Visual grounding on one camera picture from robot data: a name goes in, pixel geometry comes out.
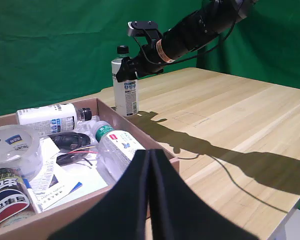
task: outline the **white spray can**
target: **white spray can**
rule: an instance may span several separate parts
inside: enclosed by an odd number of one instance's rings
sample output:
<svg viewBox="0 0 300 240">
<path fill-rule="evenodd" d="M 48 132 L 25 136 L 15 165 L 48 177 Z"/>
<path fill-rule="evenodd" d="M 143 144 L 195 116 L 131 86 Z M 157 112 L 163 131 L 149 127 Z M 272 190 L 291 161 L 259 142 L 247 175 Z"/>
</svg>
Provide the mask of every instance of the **white spray can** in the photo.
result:
<svg viewBox="0 0 300 240">
<path fill-rule="evenodd" d="M 92 118 L 90 108 L 76 108 L 72 103 L 27 108 L 16 111 L 16 120 L 38 131 L 40 137 L 71 132 L 78 122 Z"/>
<path fill-rule="evenodd" d="M 122 59 L 129 56 L 129 47 L 121 45 L 116 51 L 118 57 L 111 61 L 115 109 L 119 115 L 129 117 L 139 111 L 138 79 L 117 81 L 116 74 L 120 69 Z"/>
</svg>

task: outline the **green backdrop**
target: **green backdrop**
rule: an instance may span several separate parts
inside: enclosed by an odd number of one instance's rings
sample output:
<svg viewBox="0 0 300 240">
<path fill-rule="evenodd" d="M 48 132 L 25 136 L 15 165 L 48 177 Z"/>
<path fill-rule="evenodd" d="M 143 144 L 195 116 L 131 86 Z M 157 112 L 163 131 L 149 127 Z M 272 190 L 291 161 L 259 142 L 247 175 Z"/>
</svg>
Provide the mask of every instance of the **green backdrop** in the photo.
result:
<svg viewBox="0 0 300 240">
<path fill-rule="evenodd" d="M 66 101 L 112 86 L 111 60 L 128 21 L 164 32 L 201 0 L 0 0 L 0 115 Z M 195 67 L 196 60 L 165 72 Z"/>
<path fill-rule="evenodd" d="M 197 66 L 300 88 L 300 0 L 259 0 L 224 44 L 200 57 Z"/>
</svg>

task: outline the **paper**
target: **paper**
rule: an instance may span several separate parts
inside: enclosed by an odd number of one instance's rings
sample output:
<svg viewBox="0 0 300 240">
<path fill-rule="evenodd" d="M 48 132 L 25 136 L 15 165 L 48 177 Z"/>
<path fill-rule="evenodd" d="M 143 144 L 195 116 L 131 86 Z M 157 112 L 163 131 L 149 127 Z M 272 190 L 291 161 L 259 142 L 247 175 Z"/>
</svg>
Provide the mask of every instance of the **paper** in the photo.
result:
<svg viewBox="0 0 300 240">
<path fill-rule="evenodd" d="M 70 194 L 68 194 L 58 202 L 54 203 L 46 210 L 57 207 L 64 203 L 68 203 L 72 200 L 78 199 L 82 196 L 93 193 L 99 189 L 108 186 L 96 169 L 96 164 L 97 164 L 96 154 L 89 153 L 85 158 L 87 160 L 90 160 L 93 166 L 91 166 L 85 160 L 81 160 L 77 163 L 65 165 L 62 167 L 67 172 L 68 176 L 82 183 L 82 186 L 76 189 L 75 191 L 71 192 Z"/>
<path fill-rule="evenodd" d="M 50 137 L 40 138 L 40 148 L 43 165 L 34 179 L 30 181 L 35 194 L 44 194 L 49 188 L 54 176 L 54 164 L 57 162 L 57 153 L 60 151 Z"/>
<path fill-rule="evenodd" d="M 74 177 L 69 176 L 58 164 L 55 163 L 53 169 L 53 177 L 49 188 L 45 191 L 45 194 L 36 195 L 43 210 L 59 202 L 79 183 Z"/>
</svg>

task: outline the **red wire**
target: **red wire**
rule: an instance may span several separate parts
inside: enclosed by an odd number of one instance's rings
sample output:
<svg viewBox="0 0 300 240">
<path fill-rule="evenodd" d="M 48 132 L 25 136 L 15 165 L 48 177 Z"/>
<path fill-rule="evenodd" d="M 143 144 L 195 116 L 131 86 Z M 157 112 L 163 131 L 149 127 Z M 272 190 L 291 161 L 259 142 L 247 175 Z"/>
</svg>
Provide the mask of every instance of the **red wire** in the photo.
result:
<svg viewBox="0 0 300 240">
<path fill-rule="evenodd" d="M 84 153 L 84 154 L 98 154 L 97 151 L 71 151 L 71 152 L 68 152 L 68 154 L 78 154 L 78 153 Z"/>
</svg>

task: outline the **wood grain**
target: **wood grain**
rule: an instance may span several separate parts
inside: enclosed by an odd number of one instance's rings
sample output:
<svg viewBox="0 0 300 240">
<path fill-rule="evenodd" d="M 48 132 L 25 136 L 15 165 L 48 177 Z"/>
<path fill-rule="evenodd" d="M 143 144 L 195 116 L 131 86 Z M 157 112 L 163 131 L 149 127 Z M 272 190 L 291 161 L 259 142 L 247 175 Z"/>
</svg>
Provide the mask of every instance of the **wood grain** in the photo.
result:
<svg viewBox="0 0 300 240">
<path fill-rule="evenodd" d="M 112 88 L 89 97 L 114 106 Z M 191 189 L 268 239 L 300 200 L 300 89 L 186 68 L 140 80 L 139 100 L 129 120 L 180 158 Z"/>
</svg>

